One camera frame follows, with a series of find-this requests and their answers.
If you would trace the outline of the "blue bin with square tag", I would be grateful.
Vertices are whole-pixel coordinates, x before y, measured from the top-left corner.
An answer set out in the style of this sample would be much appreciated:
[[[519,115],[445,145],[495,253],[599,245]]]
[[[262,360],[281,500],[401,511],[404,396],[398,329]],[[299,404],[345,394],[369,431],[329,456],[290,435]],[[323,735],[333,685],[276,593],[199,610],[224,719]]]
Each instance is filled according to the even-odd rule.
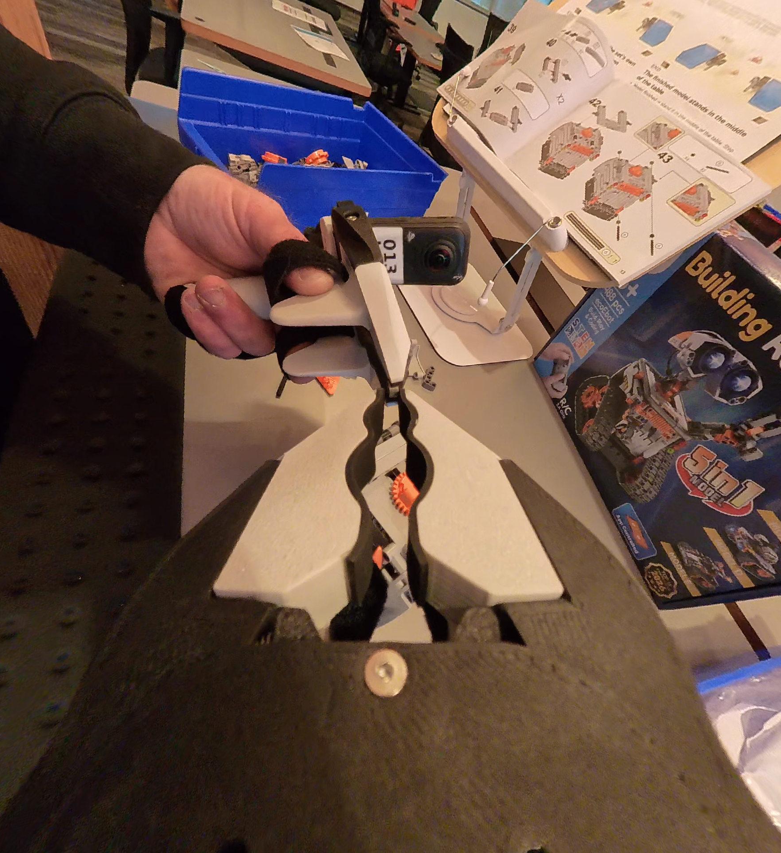
[[[423,216],[446,172],[371,104],[187,68],[181,75],[182,144],[226,171],[227,155],[288,160],[322,148],[368,162],[366,170],[265,165],[259,189],[299,229],[313,227],[340,200],[378,218]]]

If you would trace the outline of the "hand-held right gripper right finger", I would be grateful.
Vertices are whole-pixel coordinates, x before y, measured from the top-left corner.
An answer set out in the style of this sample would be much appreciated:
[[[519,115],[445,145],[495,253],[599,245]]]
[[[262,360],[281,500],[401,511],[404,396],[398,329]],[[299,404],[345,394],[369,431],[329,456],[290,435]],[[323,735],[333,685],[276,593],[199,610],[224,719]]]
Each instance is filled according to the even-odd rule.
[[[415,603],[394,620],[394,642],[522,643],[507,606],[557,600],[564,586],[500,457],[415,393],[399,407],[411,485],[394,496],[410,507]]]

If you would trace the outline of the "blue plastic bin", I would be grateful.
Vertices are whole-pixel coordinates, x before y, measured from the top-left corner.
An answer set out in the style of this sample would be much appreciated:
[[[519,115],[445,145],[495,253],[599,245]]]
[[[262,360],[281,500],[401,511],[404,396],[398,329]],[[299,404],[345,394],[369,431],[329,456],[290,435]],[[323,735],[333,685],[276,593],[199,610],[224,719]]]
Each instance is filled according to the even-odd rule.
[[[769,673],[780,669],[781,657],[768,658],[766,660],[759,661],[754,665],[745,666],[717,677],[703,679],[697,682],[696,687],[698,692],[704,695],[749,678],[766,676]]]

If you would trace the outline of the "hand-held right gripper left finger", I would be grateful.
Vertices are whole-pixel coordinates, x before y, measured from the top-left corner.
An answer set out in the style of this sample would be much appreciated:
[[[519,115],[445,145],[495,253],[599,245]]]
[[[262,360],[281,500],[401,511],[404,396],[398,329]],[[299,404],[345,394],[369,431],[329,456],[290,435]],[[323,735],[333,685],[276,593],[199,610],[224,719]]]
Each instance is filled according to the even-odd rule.
[[[386,400],[376,391],[260,471],[271,478],[214,582],[218,598],[304,610],[333,639],[371,638],[387,591],[362,492]]]

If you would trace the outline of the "printed instruction booklet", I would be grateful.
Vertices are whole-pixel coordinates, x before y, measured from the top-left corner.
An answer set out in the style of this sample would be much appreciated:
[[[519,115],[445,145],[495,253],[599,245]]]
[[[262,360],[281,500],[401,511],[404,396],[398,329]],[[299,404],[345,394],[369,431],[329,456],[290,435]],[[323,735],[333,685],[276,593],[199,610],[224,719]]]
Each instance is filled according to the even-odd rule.
[[[781,136],[781,2],[533,2],[438,91],[457,159],[619,285],[781,184],[746,163]]]

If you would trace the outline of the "dark robot kit box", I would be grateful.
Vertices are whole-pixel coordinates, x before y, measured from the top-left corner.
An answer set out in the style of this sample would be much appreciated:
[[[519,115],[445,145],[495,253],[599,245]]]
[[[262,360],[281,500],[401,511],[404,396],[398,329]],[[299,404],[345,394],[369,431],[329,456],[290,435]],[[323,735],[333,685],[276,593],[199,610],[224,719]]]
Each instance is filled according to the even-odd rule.
[[[731,223],[535,359],[661,608],[781,594],[781,259]]]

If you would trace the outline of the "brown background table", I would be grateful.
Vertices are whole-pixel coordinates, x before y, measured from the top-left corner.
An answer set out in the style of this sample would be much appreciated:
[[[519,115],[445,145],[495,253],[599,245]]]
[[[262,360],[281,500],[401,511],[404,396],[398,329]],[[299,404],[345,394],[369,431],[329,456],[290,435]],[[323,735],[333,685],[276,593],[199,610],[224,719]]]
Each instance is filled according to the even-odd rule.
[[[372,94],[332,16],[303,2],[183,1],[180,15],[186,33],[247,56],[270,77],[362,101]]]

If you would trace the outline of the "grey orange toy brick assembly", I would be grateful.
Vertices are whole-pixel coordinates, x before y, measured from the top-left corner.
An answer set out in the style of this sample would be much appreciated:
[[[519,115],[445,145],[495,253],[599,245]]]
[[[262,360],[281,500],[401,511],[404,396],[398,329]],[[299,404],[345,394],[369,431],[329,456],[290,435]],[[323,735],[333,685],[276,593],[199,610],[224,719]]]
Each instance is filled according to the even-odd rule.
[[[387,403],[375,450],[375,474],[363,496],[372,517],[373,561],[386,585],[386,599],[373,643],[430,643],[423,609],[415,602],[407,579],[408,514],[417,489],[406,477],[406,439],[399,408]]]

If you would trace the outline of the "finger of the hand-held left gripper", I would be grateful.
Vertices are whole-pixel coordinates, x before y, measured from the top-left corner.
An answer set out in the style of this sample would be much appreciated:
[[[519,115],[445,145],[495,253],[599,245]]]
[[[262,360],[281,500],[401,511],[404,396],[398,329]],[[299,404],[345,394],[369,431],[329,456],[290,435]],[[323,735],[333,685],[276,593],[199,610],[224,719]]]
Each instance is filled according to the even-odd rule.
[[[400,390],[408,376],[412,340],[408,334],[395,289],[380,262],[353,267],[368,314],[365,331],[358,339],[366,351],[377,384],[383,390]]]

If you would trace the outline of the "white book stand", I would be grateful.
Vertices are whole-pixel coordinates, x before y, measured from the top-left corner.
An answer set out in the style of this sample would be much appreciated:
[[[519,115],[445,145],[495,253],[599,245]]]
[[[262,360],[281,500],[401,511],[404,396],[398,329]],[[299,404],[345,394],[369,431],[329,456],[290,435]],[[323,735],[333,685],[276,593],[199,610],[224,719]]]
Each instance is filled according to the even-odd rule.
[[[437,354],[456,366],[527,360],[533,347],[516,326],[526,296],[548,253],[565,250],[566,215],[533,192],[482,142],[458,112],[440,100],[432,114],[435,138],[461,165],[456,216],[468,220],[481,187],[525,229],[529,249],[508,306],[491,296],[497,274],[484,280],[469,262],[465,279],[452,286],[402,286],[400,291]]]

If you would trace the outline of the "person's left hand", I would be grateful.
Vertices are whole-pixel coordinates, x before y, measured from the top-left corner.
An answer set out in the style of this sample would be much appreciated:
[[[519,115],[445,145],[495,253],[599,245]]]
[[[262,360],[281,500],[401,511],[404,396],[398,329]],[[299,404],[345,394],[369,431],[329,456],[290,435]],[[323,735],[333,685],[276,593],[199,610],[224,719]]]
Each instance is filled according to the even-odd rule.
[[[304,240],[278,203],[222,171],[194,165],[174,182],[154,213],[144,265],[156,295],[185,285],[181,310],[199,345],[233,359],[275,349],[276,329],[227,281],[261,272],[283,240]]]

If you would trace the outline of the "person's left forearm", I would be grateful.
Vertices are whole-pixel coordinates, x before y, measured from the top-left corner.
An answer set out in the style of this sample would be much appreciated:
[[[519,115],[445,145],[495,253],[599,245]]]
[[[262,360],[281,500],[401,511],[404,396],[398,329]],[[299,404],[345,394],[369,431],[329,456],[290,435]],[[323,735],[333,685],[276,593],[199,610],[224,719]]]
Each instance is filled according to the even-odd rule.
[[[186,169],[208,162],[73,63],[0,25],[0,222],[74,249],[151,293],[144,243]]]

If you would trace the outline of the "pile of small brick parts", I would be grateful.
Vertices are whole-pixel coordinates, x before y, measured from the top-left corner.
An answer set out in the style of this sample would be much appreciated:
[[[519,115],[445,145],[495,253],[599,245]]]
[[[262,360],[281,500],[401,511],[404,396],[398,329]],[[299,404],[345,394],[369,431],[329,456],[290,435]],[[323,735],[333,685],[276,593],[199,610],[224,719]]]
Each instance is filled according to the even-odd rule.
[[[317,168],[345,168],[350,170],[366,170],[368,162],[363,159],[351,159],[343,156],[340,161],[333,161],[322,148],[314,150],[308,156],[288,160],[282,155],[266,151],[256,159],[248,154],[227,155],[226,170],[236,178],[248,183],[257,183],[265,165],[299,165]]]

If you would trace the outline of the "clear plastic bags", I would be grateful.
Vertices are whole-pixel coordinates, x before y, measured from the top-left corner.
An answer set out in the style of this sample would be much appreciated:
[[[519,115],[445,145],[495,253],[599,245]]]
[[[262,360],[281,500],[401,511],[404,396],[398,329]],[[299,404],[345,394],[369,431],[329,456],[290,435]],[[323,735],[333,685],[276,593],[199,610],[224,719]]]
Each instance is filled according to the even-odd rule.
[[[701,696],[737,772],[781,830],[781,669]]]

